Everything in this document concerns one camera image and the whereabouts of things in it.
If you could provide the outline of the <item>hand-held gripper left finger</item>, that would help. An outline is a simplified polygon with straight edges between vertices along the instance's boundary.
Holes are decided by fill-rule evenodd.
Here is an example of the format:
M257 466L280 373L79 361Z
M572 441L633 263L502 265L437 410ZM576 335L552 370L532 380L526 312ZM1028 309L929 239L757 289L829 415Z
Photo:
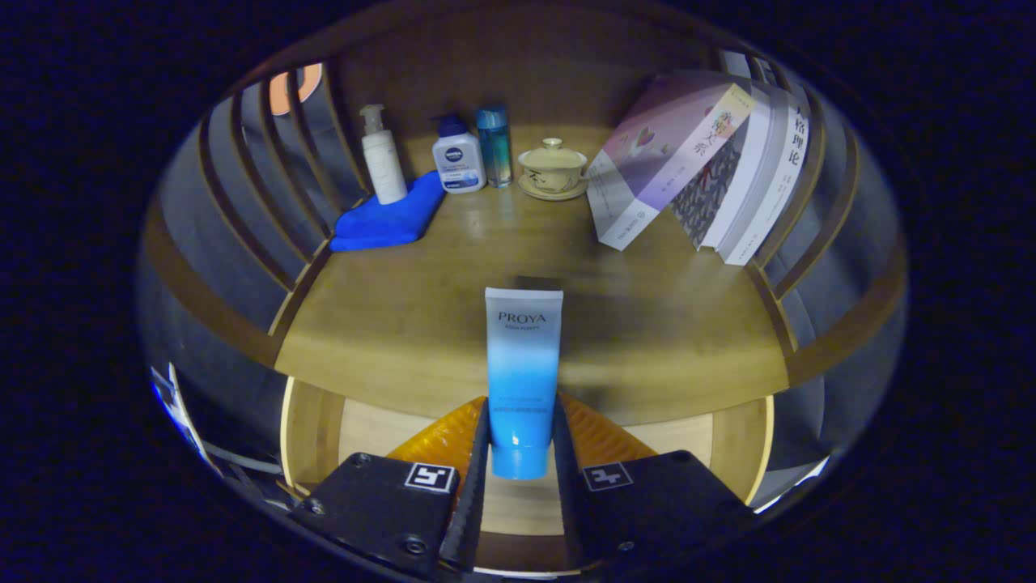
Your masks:
M291 513L309 537L388 580L473 579L490 420L469 403L466 468L353 453Z

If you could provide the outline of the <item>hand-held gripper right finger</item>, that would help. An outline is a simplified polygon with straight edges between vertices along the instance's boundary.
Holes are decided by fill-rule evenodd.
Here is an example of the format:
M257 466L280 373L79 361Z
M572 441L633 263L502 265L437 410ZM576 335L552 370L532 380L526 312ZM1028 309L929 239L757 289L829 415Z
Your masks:
M565 393L552 439L563 532L577 567L677 569L758 523L694 454L655 453Z

